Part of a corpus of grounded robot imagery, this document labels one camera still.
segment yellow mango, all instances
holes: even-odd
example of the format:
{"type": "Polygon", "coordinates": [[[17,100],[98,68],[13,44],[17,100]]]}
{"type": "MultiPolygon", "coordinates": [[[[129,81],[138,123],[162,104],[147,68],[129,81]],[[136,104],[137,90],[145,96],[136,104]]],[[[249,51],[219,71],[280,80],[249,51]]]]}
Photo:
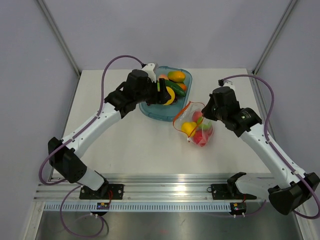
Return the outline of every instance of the yellow mango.
{"type": "Polygon", "coordinates": [[[186,75],[182,71],[170,71],[168,73],[168,78],[175,83],[183,83],[186,79],[186,75]]]}

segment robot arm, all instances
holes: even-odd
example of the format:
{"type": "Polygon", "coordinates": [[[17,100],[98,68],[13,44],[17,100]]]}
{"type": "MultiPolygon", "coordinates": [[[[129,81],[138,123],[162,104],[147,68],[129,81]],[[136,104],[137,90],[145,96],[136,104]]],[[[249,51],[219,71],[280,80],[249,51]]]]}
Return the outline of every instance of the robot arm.
{"type": "Polygon", "coordinates": [[[292,172],[266,141],[264,125],[259,116],[250,108],[240,108],[231,82],[222,82],[221,85],[222,87],[210,94],[210,100],[202,110],[203,116],[223,122],[228,130],[233,131],[255,151],[274,177],[274,180],[266,180],[239,172],[228,179],[228,190],[231,194],[239,191],[263,199],[269,198],[278,212],[289,214],[312,196],[297,174],[304,176],[304,180],[313,190],[320,182],[319,177],[314,172],[306,174],[269,136],[270,142],[295,169],[295,172],[292,172]]]}
{"type": "Polygon", "coordinates": [[[171,98],[167,92],[165,80],[156,80],[154,72],[156,68],[155,63],[148,63],[141,70],[133,70],[129,73],[127,80],[104,99],[99,115],[91,116],[62,140],[53,137],[48,142],[49,154],[62,144],[69,142],[49,160],[51,166],[68,182],[85,185],[93,191],[98,191],[102,196],[106,193],[108,181],[88,168],[80,158],[105,130],[133,111],[138,103],[146,101],[150,104],[165,104],[171,98]],[[92,124],[84,130],[92,120],[94,120],[92,124]]]}

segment cable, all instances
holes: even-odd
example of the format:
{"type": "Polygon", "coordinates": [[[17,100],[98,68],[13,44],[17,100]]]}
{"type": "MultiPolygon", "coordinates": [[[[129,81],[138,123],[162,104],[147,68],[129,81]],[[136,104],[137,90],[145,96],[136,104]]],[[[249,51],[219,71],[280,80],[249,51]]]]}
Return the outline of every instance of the cable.
{"type": "Polygon", "coordinates": [[[67,198],[69,197],[69,195],[70,195],[73,191],[75,191],[76,189],[78,189],[78,188],[80,188],[80,187],[81,187],[81,185],[76,186],[74,189],[72,189],[70,192],[68,192],[68,194],[67,194],[67,195],[64,197],[64,199],[62,200],[62,203],[61,203],[60,209],[59,209],[60,221],[61,221],[61,224],[62,224],[63,228],[64,228],[69,234],[72,234],[72,235],[74,235],[74,236],[76,236],[76,237],[78,237],[78,238],[93,239],[93,238],[96,238],[97,236],[99,236],[99,234],[100,234],[100,233],[102,232],[102,230],[104,229],[105,223],[104,223],[104,218],[103,218],[103,217],[101,217],[101,216],[99,216],[99,215],[95,215],[96,217],[98,217],[98,218],[101,220],[101,228],[100,228],[100,230],[99,230],[96,234],[93,234],[93,235],[80,235],[80,234],[77,234],[77,233],[71,231],[71,230],[67,227],[67,225],[65,224],[65,221],[64,221],[64,219],[63,219],[63,217],[62,217],[62,208],[63,208],[63,206],[64,206],[65,201],[67,200],[67,198]]]}
{"type": "Polygon", "coordinates": [[[110,209],[110,204],[111,204],[111,200],[112,198],[114,197],[114,193],[110,190],[108,191],[108,195],[109,195],[109,202],[107,203],[107,206],[106,207],[99,207],[99,210],[109,210],[110,209]]]}
{"type": "MultiPolygon", "coordinates": [[[[275,151],[275,153],[279,156],[279,158],[284,162],[284,164],[293,172],[295,173],[296,170],[290,165],[290,163],[286,160],[286,158],[279,152],[279,150],[277,149],[277,147],[270,141],[270,138],[268,136],[268,124],[270,122],[270,116],[271,116],[271,112],[274,108],[274,104],[275,104],[275,93],[273,91],[273,89],[271,88],[271,86],[265,81],[263,80],[261,77],[258,76],[254,76],[254,75],[249,75],[249,74],[239,74],[239,75],[233,75],[233,76],[228,76],[226,78],[223,78],[222,81],[225,82],[229,79],[233,79],[233,78],[239,78],[239,77],[248,77],[248,78],[254,78],[260,82],[262,82],[264,85],[267,86],[267,88],[269,89],[270,93],[271,93],[271,105],[269,108],[269,111],[267,113],[266,119],[265,119],[265,123],[264,123],[264,136],[265,139],[267,140],[267,142],[270,144],[271,148],[275,151]]],[[[314,216],[306,216],[301,214],[300,212],[297,212],[296,210],[294,210],[293,212],[295,214],[297,214],[298,216],[305,218],[305,219],[318,219],[320,217],[320,200],[317,197],[315,191],[309,186],[309,184],[306,182],[306,180],[300,175],[300,174],[295,174],[299,180],[301,182],[303,182],[303,184],[306,186],[306,188],[310,191],[310,193],[312,194],[317,206],[318,206],[318,213],[314,216]]]]}
{"type": "MultiPolygon", "coordinates": [[[[77,219],[75,219],[73,222],[71,222],[67,227],[69,228],[71,225],[75,224],[75,223],[78,222],[79,220],[85,219],[85,218],[87,218],[87,217],[92,217],[92,216],[91,216],[91,214],[82,215],[82,216],[78,217],[77,219]]],[[[102,219],[103,219],[103,222],[104,222],[104,224],[105,224],[105,226],[106,226],[106,233],[105,233],[105,235],[108,235],[108,233],[109,233],[109,225],[108,225],[107,221],[106,221],[104,218],[102,218],[102,219]]],[[[50,225],[51,225],[51,224],[47,223],[47,229],[49,229],[53,234],[58,234],[58,233],[61,233],[61,232],[63,232],[63,231],[66,230],[64,227],[63,227],[62,229],[59,229],[59,230],[53,230],[53,229],[50,228],[50,225]]]]}
{"type": "Polygon", "coordinates": [[[38,172],[38,177],[39,177],[39,180],[40,182],[43,184],[43,185],[47,185],[47,186],[52,186],[52,185],[57,185],[59,183],[62,183],[64,182],[66,179],[62,179],[62,180],[59,180],[59,181],[56,181],[56,182],[46,182],[43,177],[42,177],[42,171],[44,170],[44,167],[46,165],[46,163],[49,161],[49,159],[54,156],[54,154],[56,152],[58,152],[60,149],[62,149],[63,147],[65,147],[66,145],[68,145],[69,143],[71,143],[71,141],[73,141],[74,139],[76,139],[80,134],[82,134],[88,127],[91,126],[91,124],[93,124],[95,122],[96,119],[98,119],[101,111],[102,111],[102,108],[104,106],[104,99],[105,99],[105,93],[104,93],[104,85],[105,85],[105,76],[106,76],[106,72],[108,70],[108,68],[110,67],[110,65],[118,60],[118,59],[121,59],[121,58],[130,58],[130,59],[134,59],[134,60],[137,60],[141,66],[143,67],[144,66],[144,63],[142,61],[140,61],[138,58],[136,58],[135,56],[131,56],[131,55],[120,55],[120,56],[117,56],[115,57],[114,59],[112,59],[104,68],[103,70],[103,74],[102,74],[102,78],[101,78],[101,99],[100,99],[100,106],[99,106],[99,110],[97,112],[97,115],[95,117],[93,117],[93,119],[88,122],[79,132],[77,132],[73,137],[72,139],[69,139],[68,141],[66,141],[65,143],[63,143],[62,145],[60,145],[58,148],[56,148],[53,152],[51,152],[49,154],[49,156],[47,156],[45,158],[45,160],[43,161],[43,163],[40,165],[40,168],[39,168],[39,172],[38,172]]]}
{"type": "Polygon", "coordinates": [[[243,200],[242,200],[242,202],[241,202],[242,204],[247,200],[246,198],[247,198],[247,195],[246,195],[246,194],[243,194],[243,200]]]}
{"type": "MultiPolygon", "coordinates": [[[[267,200],[264,200],[264,202],[262,203],[261,207],[259,207],[257,210],[255,210],[254,212],[251,212],[251,213],[248,213],[246,214],[245,216],[246,217],[249,217],[249,216],[254,216],[254,215],[257,215],[258,213],[260,213],[262,211],[262,209],[266,206],[267,204],[267,200]]],[[[243,218],[242,215],[237,215],[236,218],[243,218]]]]}

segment white tabletop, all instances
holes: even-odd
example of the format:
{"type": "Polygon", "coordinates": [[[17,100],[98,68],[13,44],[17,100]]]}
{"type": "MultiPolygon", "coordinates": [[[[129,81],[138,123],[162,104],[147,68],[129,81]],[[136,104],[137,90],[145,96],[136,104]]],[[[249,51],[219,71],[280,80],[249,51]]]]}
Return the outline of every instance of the white tabletop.
{"type": "MultiPolygon", "coordinates": [[[[218,87],[218,79],[247,74],[244,68],[186,69],[192,75],[189,100],[207,103],[218,87]]],[[[127,79],[131,70],[109,70],[105,96],[127,79]]],[[[75,94],[65,134],[80,126],[99,108],[102,70],[84,70],[75,94]]],[[[241,107],[259,114],[250,80],[233,80],[241,107]]],[[[208,145],[199,147],[173,128],[172,122],[151,119],[139,106],[111,126],[87,150],[82,161],[101,174],[220,174],[269,173],[263,162],[223,123],[215,122],[215,133],[208,145]]]]}

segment orange mesh bag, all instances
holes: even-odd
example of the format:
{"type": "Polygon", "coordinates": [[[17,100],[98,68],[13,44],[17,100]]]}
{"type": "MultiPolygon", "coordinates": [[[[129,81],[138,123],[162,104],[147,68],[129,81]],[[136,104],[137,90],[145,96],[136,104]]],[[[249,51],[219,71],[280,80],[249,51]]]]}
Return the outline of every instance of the orange mesh bag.
{"type": "Polygon", "coordinates": [[[204,118],[201,102],[189,102],[173,119],[173,127],[187,136],[188,142],[205,146],[214,134],[213,121],[204,118]]]}

